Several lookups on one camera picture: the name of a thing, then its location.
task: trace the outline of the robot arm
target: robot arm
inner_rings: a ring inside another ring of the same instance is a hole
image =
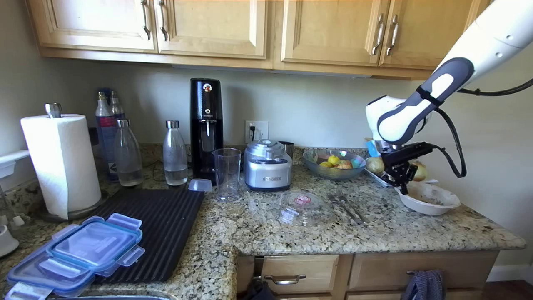
[[[467,81],[490,71],[533,39],[533,0],[495,0],[459,38],[444,61],[407,99],[380,96],[367,104],[375,139],[390,144],[382,153],[390,181],[405,184],[415,173],[409,159],[430,153],[429,143],[405,144],[429,113]]]

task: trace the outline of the black cable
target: black cable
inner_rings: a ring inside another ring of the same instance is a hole
[[[460,139],[460,134],[457,133],[457,128],[452,121],[452,118],[442,109],[442,108],[435,108],[435,111],[439,111],[445,121],[449,123],[450,126],[450,131],[452,131],[452,136],[454,136],[454,141],[455,141],[455,146],[457,146],[457,151],[460,154],[460,161],[462,161],[462,169],[457,168],[455,161],[452,159],[452,156],[449,154],[447,148],[445,146],[439,146],[439,144],[434,144],[435,148],[439,148],[449,159],[454,173],[457,176],[467,176],[467,161],[465,161],[465,154],[464,154],[464,146],[462,146],[462,139]]]
[[[530,78],[529,81],[517,84],[514,88],[507,88],[507,89],[484,91],[480,88],[477,88],[477,89],[462,88],[462,89],[459,89],[459,93],[469,93],[469,94],[477,94],[477,96],[504,96],[504,94],[514,94],[514,93],[524,91],[530,86],[533,86],[533,78]]]

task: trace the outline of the wooden cabinet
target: wooden cabinet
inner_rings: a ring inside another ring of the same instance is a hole
[[[339,283],[347,284],[352,254],[274,254],[264,258],[262,278],[287,300],[337,298]],[[247,289],[254,274],[254,256],[240,256],[239,291]]]
[[[45,56],[265,68],[269,3],[29,0],[29,8]]]
[[[434,69],[485,6],[485,0],[284,0],[280,68]]]
[[[489,0],[27,0],[44,56],[427,78]]]
[[[350,300],[400,298],[417,269],[440,269],[447,298],[480,298],[499,251],[362,253],[352,266]]]
[[[262,276],[290,300],[394,300],[405,291],[410,273],[440,269],[447,298],[480,298],[499,251],[424,251],[357,254],[274,254],[264,258]],[[255,258],[237,263],[239,291],[254,276]]]
[[[155,51],[154,1],[29,0],[40,46]]]
[[[267,58],[267,0],[157,0],[159,51]]]
[[[447,300],[477,300],[484,289],[449,289]],[[402,291],[354,293],[347,300],[399,300]]]

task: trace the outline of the paper towel roll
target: paper towel roll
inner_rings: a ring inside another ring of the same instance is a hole
[[[102,191],[85,116],[27,116],[20,124],[49,211],[69,219],[97,204]]]

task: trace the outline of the upper cabinet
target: upper cabinet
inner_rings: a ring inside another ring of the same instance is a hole
[[[280,66],[430,69],[485,6],[485,0],[284,0]]]
[[[152,0],[29,0],[29,3],[42,46],[155,51]]]
[[[157,0],[159,51],[267,58],[267,0]]]
[[[27,0],[44,56],[425,78],[489,0]]]
[[[45,56],[262,68],[269,53],[267,0],[29,0],[29,8]]]

